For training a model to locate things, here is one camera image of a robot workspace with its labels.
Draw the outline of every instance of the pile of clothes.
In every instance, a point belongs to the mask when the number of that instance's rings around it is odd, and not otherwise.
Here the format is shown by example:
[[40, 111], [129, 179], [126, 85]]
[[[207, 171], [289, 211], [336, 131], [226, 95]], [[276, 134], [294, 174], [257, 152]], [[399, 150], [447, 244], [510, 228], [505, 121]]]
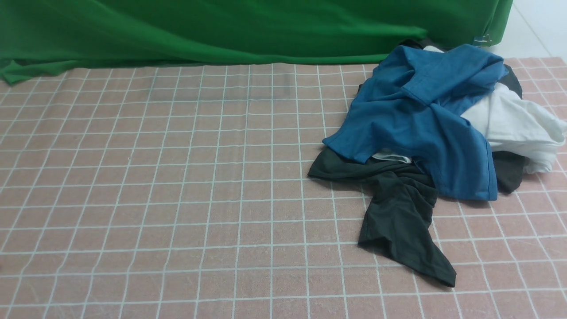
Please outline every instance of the pile of clothes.
[[408, 41], [359, 88], [308, 176], [374, 192], [358, 244], [454, 287], [428, 228], [437, 196], [496, 200], [549, 172], [567, 123], [522, 99], [503, 59], [471, 45]]

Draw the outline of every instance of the blue t-shirt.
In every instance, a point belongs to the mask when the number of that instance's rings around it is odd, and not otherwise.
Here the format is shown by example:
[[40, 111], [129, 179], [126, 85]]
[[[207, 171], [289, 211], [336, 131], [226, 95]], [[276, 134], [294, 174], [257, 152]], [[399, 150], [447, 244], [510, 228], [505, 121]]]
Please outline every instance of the blue t-shirt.
[[359, 163], [388, 148], [411, 157], [441, 195], [496, 200], [490, 145], [460, 115], [506, 74], [501, 57], [471, 45], [447, 53], [397, 47], [323, 143]]

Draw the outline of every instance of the green cloth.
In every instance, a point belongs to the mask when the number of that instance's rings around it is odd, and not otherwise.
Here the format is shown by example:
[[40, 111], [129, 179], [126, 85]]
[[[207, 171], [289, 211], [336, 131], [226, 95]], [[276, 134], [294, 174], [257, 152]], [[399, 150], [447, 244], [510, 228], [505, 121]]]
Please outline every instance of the green cloth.
[[308, 176], [371, 187], [374, 196], [362, 222], [358, 245], [445, 286], [455, 286], [456, 272], [428, 231], [437, 190], [431, 177], [415, 165], [373, 158], [362, 165], [325, 148]]
[[360, 64], [407, 38], [501, 40], [512, 0], [4, 0], [0, 77], [83, 68]]

